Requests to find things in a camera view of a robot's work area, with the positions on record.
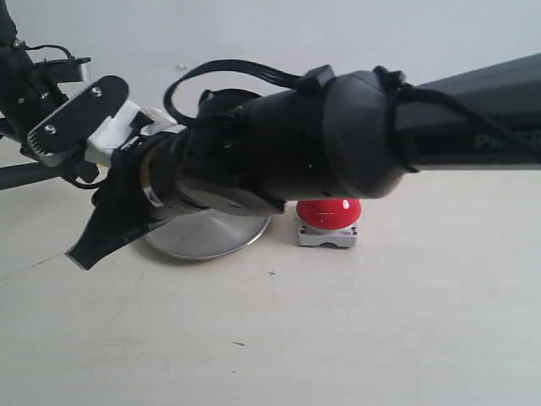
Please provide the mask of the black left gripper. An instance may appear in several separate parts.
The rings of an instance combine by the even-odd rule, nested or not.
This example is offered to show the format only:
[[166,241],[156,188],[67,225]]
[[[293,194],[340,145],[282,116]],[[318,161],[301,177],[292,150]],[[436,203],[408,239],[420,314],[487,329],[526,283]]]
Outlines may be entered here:
[[25,149],[27,134],[68,100],[28,54],[44,47],[70,56],[66,48],[58,45],[29,47],[21,40],[1,42],[1,114],[12,129],[9,138]]

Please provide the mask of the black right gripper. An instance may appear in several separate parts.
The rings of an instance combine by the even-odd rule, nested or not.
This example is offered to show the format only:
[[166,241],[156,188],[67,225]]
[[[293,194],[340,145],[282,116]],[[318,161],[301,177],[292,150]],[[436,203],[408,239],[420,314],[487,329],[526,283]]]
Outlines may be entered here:
[[95,210],[65,255],[89,271],[99,261],[178,215],[176,143],[134,143],[112,155]]

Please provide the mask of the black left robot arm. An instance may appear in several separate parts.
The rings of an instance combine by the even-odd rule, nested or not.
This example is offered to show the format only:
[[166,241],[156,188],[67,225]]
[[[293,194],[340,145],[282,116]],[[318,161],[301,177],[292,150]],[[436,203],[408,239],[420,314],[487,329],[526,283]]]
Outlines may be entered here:
[[11,128],[10,139],[26,156],[32,152],[27,134],[67,101],[57,82],[39,68],[24,47],[16,47],[16,24],[1,2],[1,114]]

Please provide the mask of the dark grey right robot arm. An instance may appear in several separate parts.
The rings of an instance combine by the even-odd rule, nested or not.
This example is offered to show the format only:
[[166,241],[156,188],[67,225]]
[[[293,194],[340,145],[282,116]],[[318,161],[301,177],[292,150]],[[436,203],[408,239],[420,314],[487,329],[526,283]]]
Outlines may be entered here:
[[94,211],[67,257],[88,270],[169,222],[213,209],[267,217],[292,200],[379,199],[409,173],[540,167],[540,57],[411,85],[376,67],[276,73],[268,96],[207,91],[177,133],[112,154]]

